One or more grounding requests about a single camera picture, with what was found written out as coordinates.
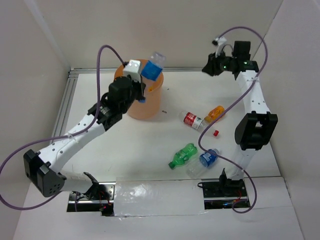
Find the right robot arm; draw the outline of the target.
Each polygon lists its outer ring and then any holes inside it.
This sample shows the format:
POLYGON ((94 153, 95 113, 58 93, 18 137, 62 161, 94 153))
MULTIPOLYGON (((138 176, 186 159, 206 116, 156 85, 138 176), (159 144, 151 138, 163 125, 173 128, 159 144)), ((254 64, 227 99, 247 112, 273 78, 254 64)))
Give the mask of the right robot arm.
POLYGON ((214 40, 217 47, 209 54, 202 72, 210 76, 219 76, 231 72, 241 90, 245 115, 234 131, 236 149, 232 165, 222 171, 219 177, 218 190, 223 196, 230 196, 243 184, 244 171, 253 156, 267 145, 278 123, 278 116, 268 108, 258 76, 259 67, 250 59, 251 43, 235 41, 231 56, 227 56, 225 40, 214 40))

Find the orange plastic bin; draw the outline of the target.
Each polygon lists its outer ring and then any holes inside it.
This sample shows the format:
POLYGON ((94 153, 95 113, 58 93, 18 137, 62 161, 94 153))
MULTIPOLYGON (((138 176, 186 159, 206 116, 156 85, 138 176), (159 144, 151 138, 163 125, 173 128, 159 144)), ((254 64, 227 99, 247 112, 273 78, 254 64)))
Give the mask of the orange plastic bin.
POLYGON ((136 120, 146 120, 154 117, 160 110, 162 99, 162 86, 164 75, 161 72, 156 81, 142 77, 146 85, 144 89, 144 102, 135 100, 127 111, 127 115, 136 120))

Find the blue label bottle white cap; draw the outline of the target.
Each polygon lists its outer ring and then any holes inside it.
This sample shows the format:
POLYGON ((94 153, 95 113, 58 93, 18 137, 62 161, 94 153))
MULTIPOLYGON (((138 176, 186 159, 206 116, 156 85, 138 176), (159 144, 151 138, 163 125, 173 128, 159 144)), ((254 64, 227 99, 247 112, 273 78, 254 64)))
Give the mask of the blue label bottle white cap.
POLYGON ((186 165, 186 174, 192 179, 199 179, 215 165, 220 151, 216 148, 198 154, 186 165))

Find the green plastic bottle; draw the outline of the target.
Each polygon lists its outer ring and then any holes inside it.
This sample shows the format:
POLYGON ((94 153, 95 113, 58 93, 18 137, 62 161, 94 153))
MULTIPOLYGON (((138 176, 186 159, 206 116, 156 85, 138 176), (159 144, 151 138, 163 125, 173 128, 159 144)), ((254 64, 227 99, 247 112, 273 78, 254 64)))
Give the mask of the green plastic bottle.
POLYGON ((172 161, 168 163, 170 169, 185 165, 198 153, 197 147, 193 143, 188 143, 185 147, 176 152, 172 161))

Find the red label clear water bottle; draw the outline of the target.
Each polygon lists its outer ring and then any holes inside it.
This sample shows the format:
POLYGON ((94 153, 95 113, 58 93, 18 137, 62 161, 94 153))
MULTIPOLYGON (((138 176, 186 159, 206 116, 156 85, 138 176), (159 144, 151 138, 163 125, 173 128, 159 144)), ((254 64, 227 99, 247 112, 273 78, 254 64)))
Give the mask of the red label clear water bottle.
MULTIPOLYGON (((203 118, 189 112, 189 111, 181 111, 178 114, 179 120, 184 123, 185 125, 189 126, 190 128, 198 131, 199 133, 203 133, 205 129, 209 126, 209 123, 205 121, 203 118)), ((210 136, 210 137, 218 137, 219 136, 219 131, 216 130, 215 128, 211 127, 208 129, 204 135, 205 136, 210 136)))

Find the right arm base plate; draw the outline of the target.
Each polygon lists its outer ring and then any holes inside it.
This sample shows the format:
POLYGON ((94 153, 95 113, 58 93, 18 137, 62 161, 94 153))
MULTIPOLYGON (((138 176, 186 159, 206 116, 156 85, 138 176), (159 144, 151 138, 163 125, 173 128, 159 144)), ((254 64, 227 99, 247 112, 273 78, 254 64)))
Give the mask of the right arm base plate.
POLYGON ((201 181, 197 186, 202 189, 204 209, 249 208, 251 206, 246 186, 243 180, 222 185, 218 180, 201 181))

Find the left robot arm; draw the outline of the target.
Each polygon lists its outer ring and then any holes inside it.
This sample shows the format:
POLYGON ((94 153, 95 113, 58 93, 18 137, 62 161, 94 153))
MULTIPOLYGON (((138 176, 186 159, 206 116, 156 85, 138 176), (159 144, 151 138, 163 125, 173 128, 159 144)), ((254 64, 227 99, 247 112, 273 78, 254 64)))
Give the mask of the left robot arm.
POLYGON ((61 170, 85 145, 119 122, 134 101, 144 99, 145 88, 143 81, 134 81, 130 76, 115 78, 108 92, 63 139, 38 152, 30 149, 23 155, 25 174, 44 197, 72 191, 92 200, 107 191, 88 172, 73 174, 61 170))

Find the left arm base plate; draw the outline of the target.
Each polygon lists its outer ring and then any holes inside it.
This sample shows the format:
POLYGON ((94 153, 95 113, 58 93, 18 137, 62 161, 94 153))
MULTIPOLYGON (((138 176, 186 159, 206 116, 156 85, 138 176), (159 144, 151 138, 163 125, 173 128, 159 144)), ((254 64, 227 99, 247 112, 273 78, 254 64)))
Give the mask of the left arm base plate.
POLYGON ((70 192, 67 213, 99 212, 102 216, 114 216, 114 198, 116 182, 100 182, 99 192, 93 197, 78 192, 70 192))

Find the orange juice bottle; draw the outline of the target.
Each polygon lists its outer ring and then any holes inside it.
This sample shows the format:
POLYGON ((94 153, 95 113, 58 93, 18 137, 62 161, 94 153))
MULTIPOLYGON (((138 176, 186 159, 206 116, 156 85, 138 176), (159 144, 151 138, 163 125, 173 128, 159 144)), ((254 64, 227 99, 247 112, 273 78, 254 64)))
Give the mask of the orange juice bottle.
POLYGON ((224 107, 221 105, 218 105, 214 109, 212 109, 207 116, 204 117, 204 120, 207 123, 212 123, 213 121, 217 120, 218 117, 225 111, 224 107))

